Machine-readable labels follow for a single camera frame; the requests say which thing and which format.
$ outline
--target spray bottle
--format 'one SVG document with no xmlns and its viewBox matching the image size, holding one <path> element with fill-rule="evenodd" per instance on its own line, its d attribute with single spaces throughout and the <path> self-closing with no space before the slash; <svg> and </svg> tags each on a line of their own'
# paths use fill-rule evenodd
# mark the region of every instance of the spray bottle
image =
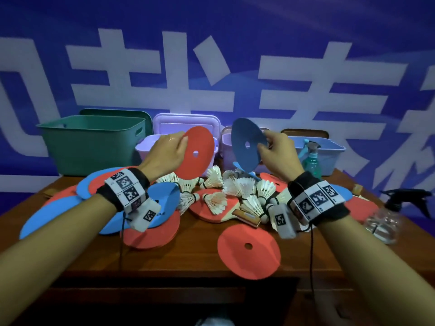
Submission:
<svg viewBox="0 0 435 326">
<path fill-rule="evenodd" d="M 313 174 L 314 177 L 321 179 L 322 171 L 317 159 L 317 152 L 319 148 L 321 148 L 321 146 L 318 143 L 305 139 L 304 148 L 299 153 L 298 157 L 301 159 L 305 153 L 308 153 L 308 157 L 302 161 L 302 167 L 305 171 Z"/>
<path fill-rule="evenodd" d="M 364 227 L 383 243 L 391 245 L 397 241 L 403 217 L 399 213 L 402 202 L 414 204 L 424 216 L 431 218 L 426 205 L 426 197 L 432 196 L 431 192 L 422 189 L 395 189 L 381 192 L 390 198 L 383 208 L 379 208 L 375 214 L 366 219 Z"/>
</svg>

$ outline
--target wooden table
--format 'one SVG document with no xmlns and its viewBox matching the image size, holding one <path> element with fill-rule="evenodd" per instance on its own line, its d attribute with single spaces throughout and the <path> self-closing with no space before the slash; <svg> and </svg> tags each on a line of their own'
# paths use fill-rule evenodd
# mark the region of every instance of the wooden table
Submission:
<svg viewBox="0 0 435 326">
<path fill-rule="evenodd" d="M 80 180 L 79 177 L 62 177 L 47 188 L 62 190 Z M 354 185 L 347 175 L 338 170 L 327 180 L 348 189 Z M 362 196 L 382 204 L 370 192 L 364 190 Z M 45 201 L 41 192 L 36 193 L 0 217 L 0 251 L 18 240 L 25 221 Z M 118 269 L 119 235 L 98 235 L 41 300 L 235 303 L 264 300 L 264 295 L 282 295 L 285 288 L 288 301 L 291 301 L 298 280 L 301 279 L 305 287 L 309 277 L 310 234 L 303 233 L 294 240 L 281 240 L 277 233 L 273 233 L 281 251 L 281 266 L 272 277 L 253 282 L 235 276 L 217 253 L 219 235 L 234 224 L 237 221 L 206 223 L 186 212 L 181 218 L 177 236 L 166 246 L 145 251 L 125 246 L 122 271 Z M 400 239 L 391 249 L 435 284 L 434 247 L 435 239 L 431 235 L 405 219 Z M 350 288 L 318 230 L 314 230 L 313 265 L 316 288 Z"/>
</svg>

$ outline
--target green plastic bin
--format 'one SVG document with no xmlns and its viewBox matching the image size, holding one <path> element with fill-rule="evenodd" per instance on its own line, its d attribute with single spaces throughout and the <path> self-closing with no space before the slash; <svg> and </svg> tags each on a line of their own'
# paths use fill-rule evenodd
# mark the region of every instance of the green plastic bin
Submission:
<svg viewBox="0 0 435 326">
<path fill-rule="evenodd" d="M 62 175 L 140 164 L 135 146 L 145 138 L 143 118 L 72 115 L 37 125 Z"/>
<path fill-rule="evenodd" d="M 129 116 L 133 118 L 144 118 L 145 120 L 145 137 L 153 135 L 153 120 L 145 111 L 131 111 L 121 109 L 82 109 L 82 115 L 110 115 L 110 116 Z"/>
</svg>

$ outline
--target pink storage box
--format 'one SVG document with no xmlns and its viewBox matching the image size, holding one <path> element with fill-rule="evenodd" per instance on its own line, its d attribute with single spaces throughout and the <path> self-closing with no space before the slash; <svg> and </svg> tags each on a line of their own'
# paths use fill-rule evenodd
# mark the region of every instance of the pink storage box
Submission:
<svg viewBox="0 0 435 326">
<path fill-rule="evenodd" d="M 268 128 L 260 128 L 262 131 L 269 130 Z M 224 159 L 224 170 L 234 170 L 235 167 L 233 162 L 236 161 L 236 156 L 233 152 L 233 147 L 231 145 L 231 126 L 227 126 L 222 129 L 220 141 L 220 155 Z M 269 173 L 270 171 L 266 168 L 265 165 L 258 165 L 254 170 L 258 173 Z"/>
<path fill-rule="evenodd" d="M 190 128 L 201 125 L 207 128 L 215 139 L 215 153 L 210 160 L 210 165 L 207 169 L 213 166 L 215 155 L 219 150 L 220 139 L 220 121 L 214 115 L 203 114 L 177 114 L 177 113 L 159 113 L 153 119 L 154 135 L 145 137 L 145 139 L 136 145 L 136 151 L 139 152 L 142 160 L 145 159 L 148 152 L 153 147 L 154 143 L 161 135 L 173 134 L 179 131 L 188 131 Z"/>
</svg>

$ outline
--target person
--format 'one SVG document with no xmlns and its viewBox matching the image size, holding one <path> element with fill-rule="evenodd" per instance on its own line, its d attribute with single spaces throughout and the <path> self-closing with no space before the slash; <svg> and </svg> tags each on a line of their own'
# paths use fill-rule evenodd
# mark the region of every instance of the person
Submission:
<svg viewBox="0 0 435 326">
<path fill-rule="evenodd" d="M 304 173 L 294 143 L 265 131 L 271 148 L 259 144 L 266 167 L 291 182 Z M 138 167 L 150 182 L 176 170 L 188 138 L 161 136 Z M 99 194 L 36 230 L 0 255 L 0 326 L 10 324 L 90 244 L 116 208 Z M 388 246 L 350 216 L 323 221 L 318 229 L 347 277 L 383 325 L 435 324 L 435 290 Z"/>
</svg>

